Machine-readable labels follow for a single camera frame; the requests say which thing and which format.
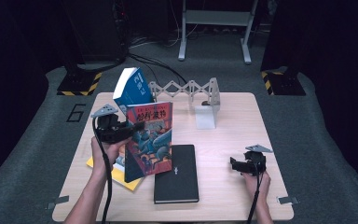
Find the blue book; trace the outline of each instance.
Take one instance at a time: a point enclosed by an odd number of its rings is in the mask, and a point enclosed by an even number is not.
[[[148,87],[141,68],[125,68],[118,79],[113,100],[126,115],[127,105],[154,103],[153,95]]]

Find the comic book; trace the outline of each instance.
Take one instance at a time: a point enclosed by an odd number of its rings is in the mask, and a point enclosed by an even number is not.
[[[126,145],[125,181],[172,169],[172,103],[128,105],[129,124],[144,122]]]

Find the bookstand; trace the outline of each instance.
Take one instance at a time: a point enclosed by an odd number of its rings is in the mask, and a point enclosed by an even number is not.
[[[163,92],[171,97],[174,97],[179,92],[186,93],[188,95],[189,108],[194,109],[196,114],[197,128],[214,129],[216,127],[216,115],[217,111],[220,110],[220,91],[215,77],[211,78],[209,83],[203,86],[200,86],[194,80],[190,80],[184,86],[171,81],[164,87],[160,87],[156,82],[152,81],[149,83],[149,88],[156,101],[157,97]],[[168,91],[170,88],[177,89],[177,91]],[[205,93],[208,98],[201,105],[193,106],[194,96],[199,92]]]

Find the human arm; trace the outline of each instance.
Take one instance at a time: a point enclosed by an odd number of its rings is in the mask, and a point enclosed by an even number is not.
[[[111,170],[118,157],[120,147],[129,141],[130,138],[113,145],[103,143],[103,149],[109,158]],[[103,160],[103,153],[95,137],[91,138],[91,149],[94,164],[91,176],[64,223],[94,223],[97,217],[98,209],[103,197],[104,186],[106,184],[106,168]]]
[[[241,173],[246,182],[246,190],[253,200],[255,197],[255,191],[257,189],[257,177],[251,176],[246,173]],[[258,224],[270,224],[272,222],[271,214],[269,213],[269,205],[267,204],[267,195],[269,194],[269,184],[271,182],[271,178],[269,177],[269,173],[264,172],[260,175],[262,176],[262,181],[259,188],[259,194],[257,198],[257,204],[255,206],[255,214],[257,216]]]

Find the book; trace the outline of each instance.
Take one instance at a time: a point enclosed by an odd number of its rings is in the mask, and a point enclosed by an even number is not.
[[[129,124],[144,122],[125,151],[125,181],[172,169],[172,102],[128,105]]]
[[[127,183],[124,181],[124,174],[125,174],[125,168],[124,168],[124,164],[125,164],[125,159],[124,159],[124,148],[120,148],[119,151],[119,156],[116,159],[116,163],[113,165],[113,170],[112,170],[112,179],[114,181],[116,181],[118,184],[122,185],[123,187],[129,189],[129,190],[136,190],[136,188],[139,186],[139,184],[142,182],[142,178],[138,178],[136,180],[131,181],[130,183]],[[94,162],[92,160],[92,157],[90,157],[86,164],[89,167],[93,167],[94,166]]]
[[[155,203],[197,203],[200,200],[193,145],[172,146],[172,169],[155,176]]]
[[[126,114],[127,105],[154,102],[153,95],[141,68],[132,67],[123,69],[113,93],[113,100],[123,114]]]

